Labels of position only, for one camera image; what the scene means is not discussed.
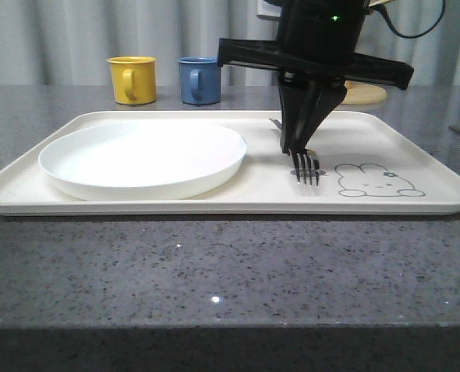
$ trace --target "wooden coaster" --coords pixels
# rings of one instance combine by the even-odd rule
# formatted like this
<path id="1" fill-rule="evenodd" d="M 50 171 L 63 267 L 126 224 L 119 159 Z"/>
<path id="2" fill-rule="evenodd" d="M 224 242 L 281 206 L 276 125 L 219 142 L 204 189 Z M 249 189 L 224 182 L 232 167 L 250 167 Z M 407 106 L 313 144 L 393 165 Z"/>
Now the wooden coaster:
<path id="1" fill-rule="evenodd" d="M 347 81 L 345 86 L 347 87 L 347 95 L 342 102 L 344 105 L 380 103 L 388 98 L 386 90 L 376 85 Z"/>

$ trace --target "fork tines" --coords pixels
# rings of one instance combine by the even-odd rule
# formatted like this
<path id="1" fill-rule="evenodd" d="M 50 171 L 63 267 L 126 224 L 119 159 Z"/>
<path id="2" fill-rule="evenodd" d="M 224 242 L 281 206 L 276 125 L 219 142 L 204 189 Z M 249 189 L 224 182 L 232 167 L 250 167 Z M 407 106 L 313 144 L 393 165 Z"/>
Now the fork tines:
<path id="1" fill-rule="evenodd" d="M 303 184 L 307 184 L 307 179 L 309 179 L 309 184 L 312 185 L 314 174 L 317 186 L 320 183 L 320 162 L 317 154 L 312 150 L 304 150 L 300 152 L 290 151 L 290 155 L 292 156 L 297 182 L 302 184 L 301 179 L 303 179 Z"/>

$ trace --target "curtain fold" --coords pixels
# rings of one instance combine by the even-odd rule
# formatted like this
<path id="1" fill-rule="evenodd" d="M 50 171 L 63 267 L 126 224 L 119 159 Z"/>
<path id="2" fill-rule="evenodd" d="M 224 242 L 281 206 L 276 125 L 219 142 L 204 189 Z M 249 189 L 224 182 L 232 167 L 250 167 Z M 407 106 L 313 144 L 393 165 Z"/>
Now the curtain fold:
<path id="1" fill-rule="evenodd" d="M 108 57 L 157 58 L 157 84 L 178 83 L 183 56 L 216 56 L 218 39 L 273 40 L 277 22 L 259 19 L 259 0 L 0 0 L 0 84 L 110 84 Z M 387 5 L 397 29 L 418 33 L 440 0 Z M 360 53 L 415 67 L 411 84 L 460 85 L 460 1 L 416 40 L 393 35 L 377 13 L 366 18 Z M 225 85 L 270 85 L 269 71 L 223 69 Z"/>

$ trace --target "white tray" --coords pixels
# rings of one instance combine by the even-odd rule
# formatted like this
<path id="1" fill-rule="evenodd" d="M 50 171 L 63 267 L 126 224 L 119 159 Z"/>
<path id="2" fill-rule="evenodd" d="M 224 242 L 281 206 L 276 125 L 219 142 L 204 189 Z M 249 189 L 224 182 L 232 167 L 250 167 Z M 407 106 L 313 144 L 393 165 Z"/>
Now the white tray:
<path id="1" fill-rule="evenodd" d="M 319 187 L 298 185 L 281 153 L 279 111 L 92 112 L 81 115 L 0 171 L 1 215 L 296 213 L 427 215 L 460 211 L 460 177 L 375 116 L 332 112 L 309 143 L 325 173 Z M 54 188 L 37 164 L 56 138 L 113 122 L 215 123 L 247 141 L 240 170 L 227 183 L 174 201 L 81 201 Z"/>

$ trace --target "bunny illustration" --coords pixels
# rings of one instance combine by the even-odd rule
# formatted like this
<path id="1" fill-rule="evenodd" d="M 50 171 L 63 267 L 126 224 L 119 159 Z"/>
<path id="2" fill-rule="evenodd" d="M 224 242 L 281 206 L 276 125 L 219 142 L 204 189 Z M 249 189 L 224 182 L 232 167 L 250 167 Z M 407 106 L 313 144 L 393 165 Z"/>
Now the bunny illustration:
<path id="1" fill-rule="evenodd" d="M 339 164 L 335 171 L 340 176 L 338 184 L 342 190 L 339 194 L 343 196 L 425 196 L 408 180 L 379 164 Z"/>

